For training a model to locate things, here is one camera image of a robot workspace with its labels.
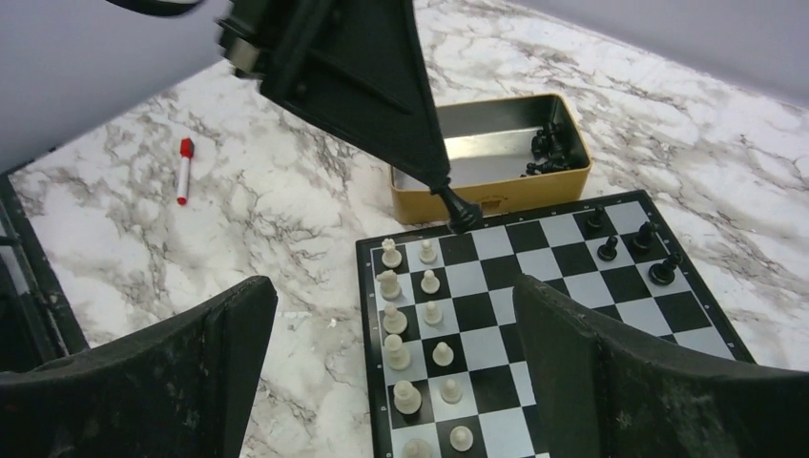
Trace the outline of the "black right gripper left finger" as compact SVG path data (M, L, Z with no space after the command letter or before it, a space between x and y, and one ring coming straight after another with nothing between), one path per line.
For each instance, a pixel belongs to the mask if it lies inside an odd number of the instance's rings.
M250 277L109 343L1 376L5 457L237 457L279 298Z

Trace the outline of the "black chess pawn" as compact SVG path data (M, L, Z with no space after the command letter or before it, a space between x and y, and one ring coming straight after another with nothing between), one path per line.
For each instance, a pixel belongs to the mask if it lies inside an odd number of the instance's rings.
M603 228L603 218L605 216L605 208L602 205L596 205L589 213L586 220L586 225L589 231L600 231Z

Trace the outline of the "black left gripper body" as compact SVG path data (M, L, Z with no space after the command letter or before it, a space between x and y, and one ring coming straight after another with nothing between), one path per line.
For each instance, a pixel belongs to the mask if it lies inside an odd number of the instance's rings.
M336 11L334 1L232 1L218 19L218 44L236 77L262 79L303 53Z

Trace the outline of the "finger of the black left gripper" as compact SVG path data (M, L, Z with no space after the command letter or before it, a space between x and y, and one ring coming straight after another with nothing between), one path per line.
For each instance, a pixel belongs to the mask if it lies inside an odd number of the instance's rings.
M267 74L262 95L304 121L437 187L446 147L410 1L334 1L297 65Z

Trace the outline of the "black chess piece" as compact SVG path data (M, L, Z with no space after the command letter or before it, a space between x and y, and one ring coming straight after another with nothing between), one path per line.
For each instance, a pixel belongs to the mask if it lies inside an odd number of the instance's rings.
M603 261L613 261L617 257L618 237L609 236L596 250L596 255Z
M637 254L650 252L658 229L659 225L655 221L647 220L642 223L631 239L630 247L633 252Z
M429 192L444 204L448 215L446 226L451 233L467 233L482 221L484 214L481 206L461 198L450 186L448 177L437 187L431 187Z
M674 282L676 268L683 261L680 253L672 253L663 261L652 264L648 269L648 276L652 283L657 285L670 285Z

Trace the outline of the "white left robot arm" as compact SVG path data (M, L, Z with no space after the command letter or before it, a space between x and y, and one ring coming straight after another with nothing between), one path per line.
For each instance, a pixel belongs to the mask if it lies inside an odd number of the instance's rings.
M431 187L449 161L411 1L5 1L1 167L211 67L243 122L296 117Z

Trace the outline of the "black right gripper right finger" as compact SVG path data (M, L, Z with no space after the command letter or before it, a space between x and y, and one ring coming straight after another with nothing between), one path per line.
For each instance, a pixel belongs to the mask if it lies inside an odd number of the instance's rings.
M808 375L637 330L528 275L512 294L553 457L804 457Z

